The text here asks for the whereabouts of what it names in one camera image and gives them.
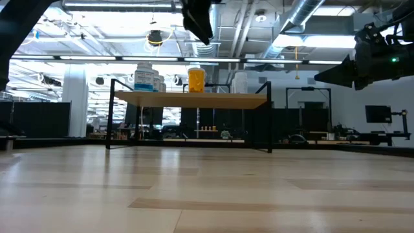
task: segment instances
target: wooden tabletop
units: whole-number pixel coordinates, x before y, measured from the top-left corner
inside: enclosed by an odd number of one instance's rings
[[[115,92],[115,97],[140,107],[198,107],[255,109],[265,103],[265,94]]]

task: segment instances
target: yellow container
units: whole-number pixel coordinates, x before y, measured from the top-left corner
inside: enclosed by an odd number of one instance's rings
[[[188,70],[188,92],[204,93],[204,79],[206,71],[202,68],[191,68]]]

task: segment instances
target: monitor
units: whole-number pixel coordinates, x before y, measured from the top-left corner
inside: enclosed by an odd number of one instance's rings
[[[389,106],[377,106],[366,105],[365,115],[367,117],[367,123],[392,123],[391,107]]]

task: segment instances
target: white bottle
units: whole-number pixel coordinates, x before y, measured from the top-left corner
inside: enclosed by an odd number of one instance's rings
[[[134,91],[153,92],[154,71],[148,62],[140,62],[136,66]]]
[[[237,72],[231,86],[232,93],[247,94],[247,73]]]
[[[163,92],[163,93],[167,92],[167,85],[165,83],[165,80],[164,80],[163,76],[160,76],[160,81],[161,81],[161,83],[160,83],[160,92]]]
[[[161,79],[159,74],[158,71],[154,70],[153,92],[160,92]]]

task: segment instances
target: table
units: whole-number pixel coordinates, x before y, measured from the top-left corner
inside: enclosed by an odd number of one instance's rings
[[[127,87],[131,91],[115,91],[115,83]],[[266,94],[260,94],[266,88]],[[188,108],[215,108],[215,109],[253,109],[259,107],[266,109],[267,116],[267,152],[272,153],[272,84],[267,81],[255,94],[229,94],[229,93],[149,93],[134,92],[130,86],[117,79],[111,80],[109,97],[109,114],[107,125],[107,142],[105,147],[111,149],[112,121],[114,98],[117,97],[136,106],[137,113],[141,107],[188,107]],[[254,132],[254,114],[252,117],[251,146],[256,147]],[[136,122],[140,122],[140,115],[136,114]]]

